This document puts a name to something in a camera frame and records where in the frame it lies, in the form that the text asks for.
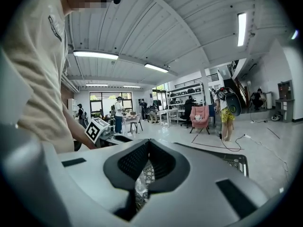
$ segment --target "yellow shorts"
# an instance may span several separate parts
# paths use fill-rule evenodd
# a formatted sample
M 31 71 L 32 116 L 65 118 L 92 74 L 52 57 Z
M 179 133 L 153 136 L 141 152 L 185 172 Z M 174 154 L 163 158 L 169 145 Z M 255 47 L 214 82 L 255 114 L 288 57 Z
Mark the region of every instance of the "yellow shorts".
M 228 119 L 235 120 L 235 116 L 232 115 L 228 108 L 224 108 L 221 111 L 221 121 L 222 123 L 226 123 Z

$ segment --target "person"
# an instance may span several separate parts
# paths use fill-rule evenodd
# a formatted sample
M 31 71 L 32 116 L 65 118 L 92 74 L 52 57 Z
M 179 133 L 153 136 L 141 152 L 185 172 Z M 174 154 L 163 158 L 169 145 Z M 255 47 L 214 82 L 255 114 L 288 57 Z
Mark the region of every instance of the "person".
M 256 93 L 254 93 L 254 97 L 252 99 L 252 103 L 255 106 L 255 110 L 259 110 L 259 108 L 264 104 L 265 99 L 261 97 L 262 90 L 259 88 Z
M 226 101 L 219 99 L 217 94 L 214 95 L 214 101 L 216 102 L 216 113 L 220 113 L 222 122 L 222 142 L 231 141 L 235 116 L 228 109 Z
M 139 105 L 141 106 L 142 119 L 147 120 L 147 115 L 145 115 L 144 113 L 144 111 L 147 109 L 147 103 L 144 101 L 143 98 Z
M 124 110 L 123 106 L 121 106 L 122 97 L 117 97 L 117 101 L 115 103 L 115 132 L 122 134 L 122 111 Z
M 74 151 L 73 138 L 96 148 L 60 93 L 68 51 L 65 16 L 93 2 L 106 0 L 24 0 L 3 37 L 4 58 L 33 90 L 18 127 L 53 144 L 57 153 Z
M 77 106 L 79 107 L 79 111 L 78 111 L 79 124 L 81 124 L 85 128 L 85 126 L 84 126 L 85 118 L 84 118 L 84 115 L 83 115 L 84 114 L 84 109 L 82 108 L 82 104 L 78 104 Z
M 151 110 L 148 113 L 148 115 L 151 118 L 151 123 L 159 123 L 158 118 L 157 118 L 157 112 L 158 112 L 157 108 L 154 106 L 151 106 Z

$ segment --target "railing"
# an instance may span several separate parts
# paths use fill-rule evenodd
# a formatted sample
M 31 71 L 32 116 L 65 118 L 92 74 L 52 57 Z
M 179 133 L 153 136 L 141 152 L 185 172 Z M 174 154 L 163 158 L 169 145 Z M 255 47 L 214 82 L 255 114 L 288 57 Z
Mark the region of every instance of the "railing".
M 218 80 L 219 80 L 219 77 L 218 77 L 217 73 L 207 76 L 207 82 L 218 81 Z M 202 82 L 202 78 L 198 78 L 198 79 L 194 79 L 191 81 L 186 81 L 186 82 L 177 84 L 177 85 L 175 85 L 175 88 L 177 89 L 180 87 L 186 87 L 186 86 L 190 86 L 192 84 L 196 84 L 196 83 L 200 83 L 200 82 Z
M 239 91 L 241 91 L 243 93 L 243 95 L 245 96 L 246 107 L 248 107 L 250 101 L 249 101 L 249 95 L 248 95 L 247 87 L 244 88 L 242 86 L 242 84 L 239 82 L 238 78 L 235 78 L 235 82 L 236 82 L 236 86 L 239 89 Z
M 218 73 L 207 76 L 207 82 L 218 81 Z
M 232 64 L 229 66 L 229 71 L 231 73 L 231 76 L 233 76 L 233 74 L 235 73 L 238 63 L 239 63 L 239 60 L 233 61 Z

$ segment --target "mesh panel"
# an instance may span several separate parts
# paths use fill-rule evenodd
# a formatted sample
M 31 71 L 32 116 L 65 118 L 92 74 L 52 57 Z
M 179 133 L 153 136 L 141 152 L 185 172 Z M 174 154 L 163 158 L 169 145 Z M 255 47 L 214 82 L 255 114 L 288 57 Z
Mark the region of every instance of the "mesh panel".
M 148 143 L 142 145 L 118 161 L 119 169 L 134 180 L 137 180 L 148 161 Z
M 155 172 L 155 179 L 165 177 L 175 168 L 175 158 L 158 146 L 150 143 L 149 152 L 149 159 Z

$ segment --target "dark clothing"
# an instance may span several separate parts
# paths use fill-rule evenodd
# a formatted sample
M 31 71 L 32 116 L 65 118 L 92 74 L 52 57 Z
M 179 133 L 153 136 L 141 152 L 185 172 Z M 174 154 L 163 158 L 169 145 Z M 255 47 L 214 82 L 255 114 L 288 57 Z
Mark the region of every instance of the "dark clothing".
M 79 119 L 79 124 L 81 124 L 84 128 L 86 128 L 84 124 L 84 119 Z
M 122 133 L 122 117 L 115 116 L 116 124 L 115 124 L 115 132 Z
M 145 120 L 145 119 L 147 119 L 147 115 L 144 113 L 144 111 L 147 108 L 147 103 L 146 102 L 140 102 L 139 105 L 142 106 L 142 111 L 141 111 L 142 119 Z
M 83 114 L 83 109 L 79 108 L 79 111 L 78 111 L 79 120 L 82 119 L 82 114 Z
M 260 93 L 255 93 L 255 99 L 252 101 L 252 103 L 255 106 L 255 109 L 259 109 L 264 104 L 264 102 L 261 101 L 260 98 L 261 98 Z

